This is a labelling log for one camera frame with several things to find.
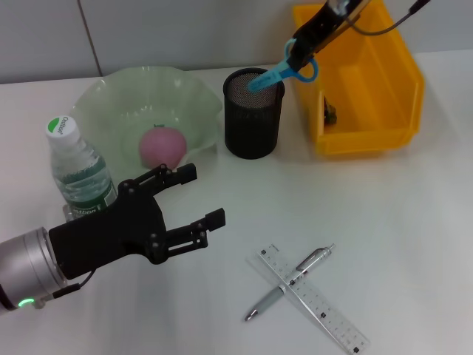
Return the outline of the black mesh pen cup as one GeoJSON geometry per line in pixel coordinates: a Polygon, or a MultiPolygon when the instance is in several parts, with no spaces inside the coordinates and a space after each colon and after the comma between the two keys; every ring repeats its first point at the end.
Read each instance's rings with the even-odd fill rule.
{"type": "Polygon", "coordinates": [[[277,145],[284,84],[248,90],[248,84],[265,72],[262,68],[237,70],[223,84],[225,145],[238,158],[260,159],[277,145]]]}

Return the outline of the clear green-label water bottle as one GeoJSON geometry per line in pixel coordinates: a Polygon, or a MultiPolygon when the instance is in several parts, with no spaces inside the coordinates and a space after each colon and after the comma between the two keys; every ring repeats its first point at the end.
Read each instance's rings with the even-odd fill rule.
{"type": "Polygon", "coordinates": [[[52,176],[74,219],[104,210],[116,192],[102,155],[86,141],[75,120],[60,115],[46,126],[52,176]]]}

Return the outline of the clear plastic ruler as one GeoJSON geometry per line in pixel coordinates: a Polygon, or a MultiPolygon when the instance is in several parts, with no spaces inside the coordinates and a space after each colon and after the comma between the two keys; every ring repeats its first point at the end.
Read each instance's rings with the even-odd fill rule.
{"type": "MultiPolygon", "coordinates": [[[[274,274],[273,276],[277,285],[278,279],[274,274]]],[[[301,283],[292,287],[285,296],[288,294],[295,298],[297,304],[302,307],[306,314],[317,322],[347,355],[363,355],[363,352],[369,347],[370,341],[348,318],[330,304],[320,290],[310,284],[308,275],[301,283]]]]}

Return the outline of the green glass fruit plate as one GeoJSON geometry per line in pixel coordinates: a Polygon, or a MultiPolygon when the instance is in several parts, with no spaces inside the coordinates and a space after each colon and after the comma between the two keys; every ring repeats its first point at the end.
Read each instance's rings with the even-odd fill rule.
{"type": "Polygon", "coordinates": [[[200,78],[173,67],[132,67],[90,86],[70,111],[83,137],[103,156],[114,183],[147,168],[139,143],[165,127],[186,140],[181,163],[213,146],[220,135],[222,102],[200,78]]]}

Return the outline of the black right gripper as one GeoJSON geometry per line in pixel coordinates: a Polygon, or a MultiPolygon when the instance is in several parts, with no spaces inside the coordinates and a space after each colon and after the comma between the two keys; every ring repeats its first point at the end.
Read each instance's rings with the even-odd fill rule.
{"type": "Polygon", "coordinates": [[[289,67],[299,71],[308,64],[317,50],[322,50],[348,26],[345,18],[353,20],[370,0],[327,0],[321,9],[307,20],[293,35],[289,67]]]}

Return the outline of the yellow plastic bin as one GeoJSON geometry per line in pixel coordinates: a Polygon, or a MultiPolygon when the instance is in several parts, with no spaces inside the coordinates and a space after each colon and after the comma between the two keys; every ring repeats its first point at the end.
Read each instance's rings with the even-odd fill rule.
{"type": "Polygon", "coordinates": [[[400,149],[418,133],[425,83],[398,30],[373,37],[345,30],[316,63],[314,82],[291,83],[318,155],[400,149]],[[331,126],[324,125],[325,98],[336,108],[331,126]]]}

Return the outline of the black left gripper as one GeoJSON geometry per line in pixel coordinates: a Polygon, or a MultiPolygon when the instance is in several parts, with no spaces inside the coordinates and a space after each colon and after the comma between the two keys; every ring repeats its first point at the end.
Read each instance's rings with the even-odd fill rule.
{"type": "Polygon", "coordinates": [[[159,265],[171,257],[207,248],[208,233],[226,224],[224,209],[166,230],[154,199],[165,189],[196,179],[193,163],[175,171],[161,164],[135,179],[122,181],[111,206],[50,229],[52,250],[64,276],[71,280],[131,254],[159,265]]]}

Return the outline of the blue scissors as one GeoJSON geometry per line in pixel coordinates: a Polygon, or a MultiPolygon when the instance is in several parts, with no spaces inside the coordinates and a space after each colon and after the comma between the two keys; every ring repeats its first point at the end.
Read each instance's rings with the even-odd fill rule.
{"type": "Polygon", "coordinates": [[[280,61],[274,68],[262,73],[247,84],[249,92],[255,93],[267,89],[268,87],[284,81],[286,78],[295,78],[303,83],[310,83],[317,79],[319,67],[314,57],[310,55],[309,59],[302,59],[300,64],[296,63],[296,57],[291,50],[296,44],[296,39],[289,39],[284,47],[284,59],[280,61]],[[303,76],[300,71],[302,68],[312,67],[311,76],[303,76]]]}

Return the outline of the silver pen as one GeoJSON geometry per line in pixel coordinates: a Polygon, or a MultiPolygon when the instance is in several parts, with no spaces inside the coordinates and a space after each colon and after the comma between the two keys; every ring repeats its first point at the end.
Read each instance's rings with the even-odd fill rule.
{"type": "Polygon", "coordinates": [[[271,306],[278,302],[295,285],[302,282],[309,271],[320,265],[333,252],[334,244],[313,250],[297,266],[290,264],[274,244],[264,248],[258,253],[259,258],[273,272],[278,279],[278,284],[269,291],[245,315],[244,321],[249,322],[265,313],[271,306]]]}

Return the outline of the green plastic wrapper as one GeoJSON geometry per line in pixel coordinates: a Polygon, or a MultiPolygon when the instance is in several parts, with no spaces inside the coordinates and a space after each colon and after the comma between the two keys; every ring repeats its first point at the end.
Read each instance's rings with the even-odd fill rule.
{"type": "Polygon", "coordinates": [[[337,114],[336,108],[331,105],[327,99],[324,99],[324,125],[331,126],[336,124],[337,122],[337,114]]]}

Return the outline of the pink peach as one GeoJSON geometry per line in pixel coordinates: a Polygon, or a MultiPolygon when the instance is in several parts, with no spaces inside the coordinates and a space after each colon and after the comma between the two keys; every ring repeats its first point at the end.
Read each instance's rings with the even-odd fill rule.
{"type": "Polygon", "coordinates": [[[175,169],[187,151],[184,135],[177,129],[155,127],[140,139],[138,152],[141,163],[149,169],[165,164],[175,169]]]}

